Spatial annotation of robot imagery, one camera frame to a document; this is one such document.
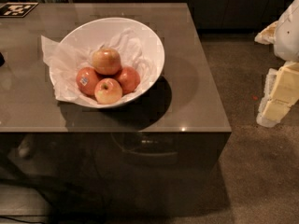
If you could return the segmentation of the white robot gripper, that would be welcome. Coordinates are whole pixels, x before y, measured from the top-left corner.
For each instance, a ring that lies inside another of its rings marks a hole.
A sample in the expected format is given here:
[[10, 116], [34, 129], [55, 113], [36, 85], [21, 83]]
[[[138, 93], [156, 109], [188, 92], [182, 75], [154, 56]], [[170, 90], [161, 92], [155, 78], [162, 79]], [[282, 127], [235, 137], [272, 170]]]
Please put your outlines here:
[[279, 124], [299, 100], [299, 0], [293, 0], [277, 21], [272, 22], [254, 41], [273, 45], [274, 53], [285, 62], [266, 75], [263, 98], [256, 122], [272, 128]]

